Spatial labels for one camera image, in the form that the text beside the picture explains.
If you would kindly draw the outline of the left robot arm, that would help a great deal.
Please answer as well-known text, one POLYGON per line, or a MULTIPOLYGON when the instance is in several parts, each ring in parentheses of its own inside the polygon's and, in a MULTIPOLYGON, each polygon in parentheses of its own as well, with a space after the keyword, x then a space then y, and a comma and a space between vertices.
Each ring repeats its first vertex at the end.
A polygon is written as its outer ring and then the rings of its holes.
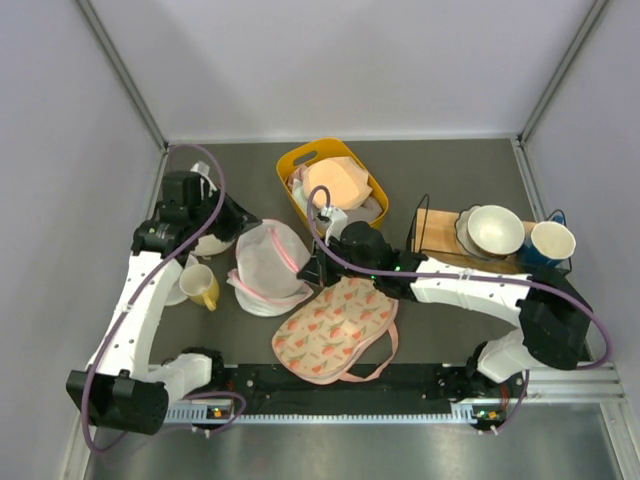
POLYGON ((171 405, 199 390, 216 396, 227 374, 219 354, 190 348, 164 365, 149 362, 171 290, 191 252, 214 243, 225 250, 260 220, 222 194, 201 162, 166 174, 153 215, 134 232, 128 273, 102 345, 66 391, 86 427, 155 434, 171 405))

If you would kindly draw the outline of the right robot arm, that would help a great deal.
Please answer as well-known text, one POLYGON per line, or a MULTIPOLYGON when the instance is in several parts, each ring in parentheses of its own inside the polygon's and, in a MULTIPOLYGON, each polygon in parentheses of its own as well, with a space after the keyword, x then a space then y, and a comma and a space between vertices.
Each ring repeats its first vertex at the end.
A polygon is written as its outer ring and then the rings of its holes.
POLYGON ((315 240, 297 276, 321 287, 346 277, 368 279, 389 298, 459 307, 510 324, 512 331, 481 344, 468 362, 467 384, 481 396, 523 370, 576 369, 590 323, 590 307, 554 269, 529 274, 465 269, 395 249, 365 222, 315 240))

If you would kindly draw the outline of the white pink-trimmed mesh laundry bag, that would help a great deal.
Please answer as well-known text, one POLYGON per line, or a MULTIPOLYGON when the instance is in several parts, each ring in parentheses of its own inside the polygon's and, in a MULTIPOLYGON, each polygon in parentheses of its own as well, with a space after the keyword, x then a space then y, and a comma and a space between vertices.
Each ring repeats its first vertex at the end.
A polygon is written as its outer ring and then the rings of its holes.
POLYGON ((307 285, 297 278, 311 254, 286 224, 272 219, 243 233, 236 242, 236 267, 227 281, 254 298, 284 301, 307 285))

